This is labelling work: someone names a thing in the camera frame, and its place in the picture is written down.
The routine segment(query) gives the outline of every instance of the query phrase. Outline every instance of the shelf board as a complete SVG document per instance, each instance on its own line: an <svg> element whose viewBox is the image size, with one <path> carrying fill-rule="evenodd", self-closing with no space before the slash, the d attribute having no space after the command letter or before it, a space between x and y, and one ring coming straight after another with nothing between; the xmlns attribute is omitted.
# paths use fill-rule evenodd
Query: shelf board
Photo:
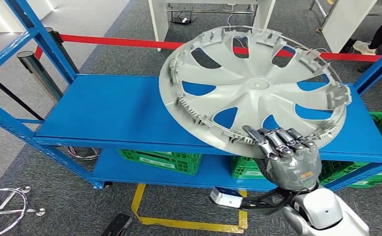
<svg viewBox="0 0 382 236"><path fill-rule="evenodd" d="M220 186L252 191L269 191L276 186L264 179L231 177L230 156L204 155L197 174L189 176L122 158L115 149L104 149L93 170L96 180L212 188Z"/></svg>
<svg viewBox="0 0 382 236"><path fill-rule="evenodd" d="M345 125L320 149L322 158L382 162L382 136L352 87L351 95ZM153 76L78 75L34 139L46 145L228 154L172 118Z"/></svg>

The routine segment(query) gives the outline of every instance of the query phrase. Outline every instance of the robot finger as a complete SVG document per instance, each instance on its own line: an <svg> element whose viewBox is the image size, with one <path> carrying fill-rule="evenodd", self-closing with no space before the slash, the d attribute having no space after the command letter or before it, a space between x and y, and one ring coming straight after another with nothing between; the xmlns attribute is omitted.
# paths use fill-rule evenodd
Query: robot finger
<svg viewBox="0 0 382 236"><path fill-rule="evenodd" d="M242 126L242 129L255 140L255 143L260 147L260 150L266 158L278 160L278 155L276 154L274 148L269 144L269 141L263 135L249 125Z"/></svg>
<svg viewBox="0 0 382 236"><path fill-rule="evenodd" d="M287 131L285 131L282 128L277 128L275 129L277 132L278 136L285 141L285 143L292 149L294 150L302 150L304 149L304 145L301 143L297 142L293 136L291 136Z"/></svg>
<svg viewBox="0 0 382 236"><path fill-rule="evenodd" d="M268 140L270 140L273 145L275 146L275 150L279 154L292 154L292 150L288 148L285 141L281 140L281 138L278 136L276 130L267 130L267 129L260 129L258 130L262 135L264 135Z"/></svg>
<svg viewBox="0 0 382 236"><path fill-rule="evenodd" d="M299 143L302 143L304 146L311 148L315 145L314 141L305 139L300 133L298 133L295 129L290 128L287 130L287 133L290 134L294 139L296 139Z"/></svg>

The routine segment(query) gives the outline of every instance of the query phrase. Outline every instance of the silver stanchion post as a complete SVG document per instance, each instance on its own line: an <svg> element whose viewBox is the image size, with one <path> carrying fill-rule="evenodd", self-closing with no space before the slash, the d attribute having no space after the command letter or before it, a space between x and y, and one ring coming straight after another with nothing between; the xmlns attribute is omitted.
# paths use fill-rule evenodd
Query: silver stanchion post
<svg viewBox="0 0 382 236"><path fill-rule="evenodd" d="M64 41L61 39L61 36L59 35L59 32L54 31L53 28L51 28L51 27L46 27L45 29L46 29L46 31L48 31L48 33L50 34L52 39L56 42L56 44L58 45L59 49L62 51L62 54L65 56L66 60L69 62L69 64L71 65L71 67L75 71L75 73L79 74L78 68L76 68L76 65L73 62L72 58L69 56L69 54L66 51L65 47L62 45L62 43Z"/></svg>
<svg viewBox="0 0 382 236"><path fill-rule="evenodd" d="M32 51L19 52L17 58L56 104L62 98L63 93L43 65L34 56L34 53Z"/></svg>

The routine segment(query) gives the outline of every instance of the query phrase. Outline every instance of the red barrier rope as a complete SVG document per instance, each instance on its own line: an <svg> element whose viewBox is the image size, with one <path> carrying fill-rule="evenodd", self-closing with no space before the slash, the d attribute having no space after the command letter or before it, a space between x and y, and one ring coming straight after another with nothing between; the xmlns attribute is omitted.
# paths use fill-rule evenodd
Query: red barrier rope
<svg viewBox="0 0 382 236"><path fill-rule="evenodd" d="M156 42L151 40L139 40L139 39L125 39L125 38L106 38L106 37L91 37L91 36L79 36L60 34L61 39L66 42L76 43L92 43L92 44L104 44L114 46L128 46L128 47L144 47L144 48L163 48L163 49L177 49L183 45L180 42ZM246 48L235 47L233 51L237 54L247 54ZM279 57L291 57L291 53L281 50L278 52ZM349 61L368 61L375 62L380 58L380 55L361 55L361 54L345 54L345 53L321 53L320 56L327 60L349 60Z"/></svg>
<svg viewBox="0 0 382 236"><path fill-rule="evenodd" d="M39 46L37 46L37 47L36 47L36 51L34 52L34 56L35 56L38 60L40 60L40 57L42 56L42 53L43 53L42 49L41 49Z"/></svg>

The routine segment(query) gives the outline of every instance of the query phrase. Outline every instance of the yellow floor tape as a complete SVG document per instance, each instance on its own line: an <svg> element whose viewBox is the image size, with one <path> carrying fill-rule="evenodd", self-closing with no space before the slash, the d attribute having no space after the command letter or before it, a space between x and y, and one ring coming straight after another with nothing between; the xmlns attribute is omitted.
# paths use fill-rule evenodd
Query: yellow floor tape
<svg viewBox="0 0 382 236"><path fill-rule="evenodd" d="M191 229L191 230L208 230L226 233L238 233L243 234L244 229L248 228L248 213L245 211L239 211L239 225L221 225L202 222L191 222L182 220L168 220L150 217L141 217L137 213L139 210L140 202L142 201L143 192L145 191L145 184L138 184L136 193L134 194L133 201L131 202L131 210L136 215L140 223L144 225L163 225L173 228ZM246 197L246 191L240 190L239 193Z"/></svg>

